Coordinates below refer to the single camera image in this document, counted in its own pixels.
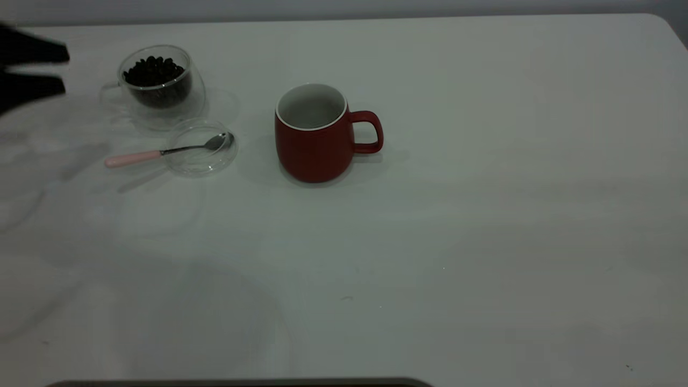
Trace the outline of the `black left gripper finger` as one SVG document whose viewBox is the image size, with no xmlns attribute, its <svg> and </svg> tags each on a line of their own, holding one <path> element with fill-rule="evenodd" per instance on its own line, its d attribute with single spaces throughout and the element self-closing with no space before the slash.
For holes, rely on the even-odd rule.
<svg viewBox="0 0 688 387">
<path fill-rule="evenodd" d="M 1 24 L 1 66 L 32 63 L 68 63 L 66 44 L 24 33 L 15 27 Z"/>
<path fill-rule="evenodd" d="M 1 73 L 1 115 L 25 104 L 64 93 L 66 87 L 59 77 Z"/>
</svg>

